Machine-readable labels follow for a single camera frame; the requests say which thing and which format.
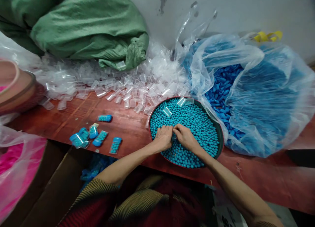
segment pink plastic bag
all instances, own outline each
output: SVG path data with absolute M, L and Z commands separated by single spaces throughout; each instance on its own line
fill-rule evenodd
M 31 184 L 46 139 L 0 125 L 0 224 L 9 216 Z

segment person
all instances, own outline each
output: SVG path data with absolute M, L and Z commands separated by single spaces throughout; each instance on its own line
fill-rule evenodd
M 200 201 L 182 182 L 136 172 L 146 158 L 171 147 L 173 132 L 213 173 L 248 226 L 283 226 L 269 206 L 181 124 L 158 128 L 153 142 L 105 168 L 79 194 L 59 226 L 206 226 Z

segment pile of empty vials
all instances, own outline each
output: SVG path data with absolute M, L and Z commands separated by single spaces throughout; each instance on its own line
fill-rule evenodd
M 60 100 L 57 109 L 64 110 L 67 101 L 85 100 L 95 92 L 112 103 L 124 103 L 125 109 L 150 115 L 167 98 L 190 96 L 187 73 L 179 62 L 171 60 L 171 55 L 165 47 L 150 43 L 147 59 L 127 72 L 100 68 L 96 60 L 61 62 L 45 55 L 43 66 L 32 72 L 47 89 L 46 98 L 40 103 L 47 110 L 54 108 L 50 100 Z

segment striped sleeve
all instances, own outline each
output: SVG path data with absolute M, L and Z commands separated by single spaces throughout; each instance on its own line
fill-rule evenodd
M 256 223 L 255 227 L 276 227 L 276 226 L 269 222 L 261 221 L 261 222 Z
M 117 192 L 117 186 L 93 179 L 58 226 L 95 226 L 106 221 L 115 208 Z

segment blue plastic bag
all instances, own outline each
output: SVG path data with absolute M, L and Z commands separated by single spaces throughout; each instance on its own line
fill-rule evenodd
M 228 133 L 204 95 L 215 85 L 218 69 L 236 64 L 244 70 L 225 105 L 230 108 L 230 125 L 242 132 L 237 138 Z M 314 115 L 315 73 L 281 43 L 257 47 L 236 35 L 219 34 L 195 43 L 182 65 L 193 92 L 221 124 L 226 145 L 237 153 L 267 157 L 293 142 Z

